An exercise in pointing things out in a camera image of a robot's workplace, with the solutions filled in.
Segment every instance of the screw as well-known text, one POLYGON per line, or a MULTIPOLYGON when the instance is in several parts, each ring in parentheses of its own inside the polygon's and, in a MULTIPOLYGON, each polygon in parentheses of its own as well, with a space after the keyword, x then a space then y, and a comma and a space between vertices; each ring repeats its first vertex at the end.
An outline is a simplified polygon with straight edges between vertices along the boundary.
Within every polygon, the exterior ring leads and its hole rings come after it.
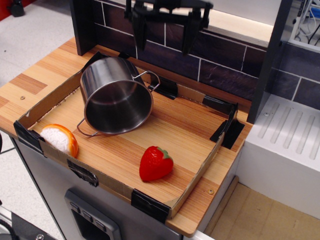
POLYGON ((38 234, 35 238, 35 240, 44 240, 45 237, 42 234, 38 234))

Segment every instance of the red strawberry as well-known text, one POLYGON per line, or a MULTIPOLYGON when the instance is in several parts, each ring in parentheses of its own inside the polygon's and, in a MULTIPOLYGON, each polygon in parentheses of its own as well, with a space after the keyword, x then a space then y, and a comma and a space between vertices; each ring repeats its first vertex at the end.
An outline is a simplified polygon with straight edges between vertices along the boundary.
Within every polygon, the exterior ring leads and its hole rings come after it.
POLYGON ((172 171, 173 159, 166 150, 150 146, 145 150, 140 162, 140 178, 143 181, 160 179, 172 171))

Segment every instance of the red object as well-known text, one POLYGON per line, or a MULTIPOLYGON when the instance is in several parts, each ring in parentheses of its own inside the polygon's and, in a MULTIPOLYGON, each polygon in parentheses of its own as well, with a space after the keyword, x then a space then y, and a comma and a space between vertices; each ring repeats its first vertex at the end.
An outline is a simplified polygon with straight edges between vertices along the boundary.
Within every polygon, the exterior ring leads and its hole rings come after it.
POLYGON ((139 174, 143 181, 160 179, 172 171, 173 159, 166 150, 157 146, 150 146, 145 150, 141 162, 139 174))
MULTIPOLYGON (((36 0, 22 0, 22 6, 26 7, 36 0)), ((8 7, 11 7, 13 0, 0 0, 0 21, 11 15, 8 7)))

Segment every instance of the cardboard floor mat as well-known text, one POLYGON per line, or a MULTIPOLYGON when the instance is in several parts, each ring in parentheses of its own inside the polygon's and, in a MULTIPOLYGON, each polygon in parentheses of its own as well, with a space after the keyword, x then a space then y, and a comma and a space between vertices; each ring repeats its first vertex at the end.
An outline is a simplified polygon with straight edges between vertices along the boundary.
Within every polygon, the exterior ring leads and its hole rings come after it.
POLYGON ((215 240, 318 240, 320 220, 238 183, 210 236, 215 240))

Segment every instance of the dark tile backsplash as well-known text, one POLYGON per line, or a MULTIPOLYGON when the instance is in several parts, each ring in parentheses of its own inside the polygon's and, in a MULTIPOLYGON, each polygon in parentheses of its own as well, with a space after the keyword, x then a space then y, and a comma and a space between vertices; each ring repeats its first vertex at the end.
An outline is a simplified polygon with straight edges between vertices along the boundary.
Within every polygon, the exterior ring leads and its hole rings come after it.
POLYGON ((92 4, 98 44, 252 100, 265 48, 203 31, 190 54, 183 56, 183 26, 147 22, 147 43, 142 51, 136 49, 132 24, 124 19, 124 5, 110 0, 92 0, 92 4))
POLYGON ((302 78, 293 100, 320 110, 319 93, 320 84, 318 82, 302 78))
POLYGON ((279 97, 291 100, 294 97, 299 79, 298 76, 278 71, 273 84, 272 93, 279 97))
POLYGON ((123 52, 136 58, 136 44, 132 35, 116 31, 96 24, 96 37, 99 45, 108 47, 112 50, 123 52))
POLYGON ((320 110, 320 53, 285 43, 272 94, 320 110))
POLYGON ((248 46, 245 51, 242 71, 258 78, 265 54, 265 51, 248 46))
POLYGON ((183 56, 180 51, 163 45, 147 42, 144 51, 137 50, 137 58, 190 79, 198 79, 199 58, 183 56))
POLYGON ((320 54, 286 44, 280 70, 320 82, 320 54))
POLYGON ((252 99, 258 79, 202 60, 199 81, 244 99, 252 99))

